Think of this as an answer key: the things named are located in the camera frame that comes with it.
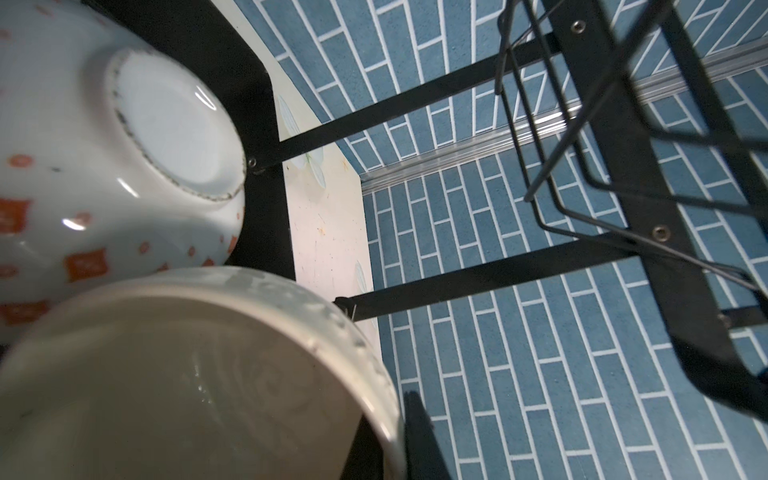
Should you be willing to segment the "white bowl orange diamonds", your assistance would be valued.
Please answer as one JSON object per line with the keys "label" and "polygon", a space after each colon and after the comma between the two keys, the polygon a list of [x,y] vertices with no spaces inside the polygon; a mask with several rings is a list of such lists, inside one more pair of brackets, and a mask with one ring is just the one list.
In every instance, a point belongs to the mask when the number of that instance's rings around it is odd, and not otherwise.
{"label": "white bowl orange diamonds", "polygon": [[1,5],[1,341],[109,283],[221,265],[244,149],[186,66],[77,1]]}

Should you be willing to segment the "cream bowl striped outside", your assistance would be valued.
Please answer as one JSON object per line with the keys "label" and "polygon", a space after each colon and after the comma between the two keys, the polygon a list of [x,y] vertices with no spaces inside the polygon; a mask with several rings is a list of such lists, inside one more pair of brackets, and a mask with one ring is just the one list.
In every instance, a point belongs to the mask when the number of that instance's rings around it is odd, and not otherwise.
{"label": "cream bowl striped outside", "polygon": [[337,479],[361,422],[407,474],[393,382],[336,305],[240,267],[80,294],[1,361],[5,479]]}

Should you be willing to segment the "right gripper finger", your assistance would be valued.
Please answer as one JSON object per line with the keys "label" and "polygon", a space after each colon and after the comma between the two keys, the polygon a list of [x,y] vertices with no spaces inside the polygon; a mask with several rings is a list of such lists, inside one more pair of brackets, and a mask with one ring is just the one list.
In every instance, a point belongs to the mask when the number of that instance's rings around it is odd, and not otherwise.
{"label": "right gripper finger", "polygon": [[407,478],[448,480],[450,474],[440,451],[434,429],[417,392],[404,394]]}

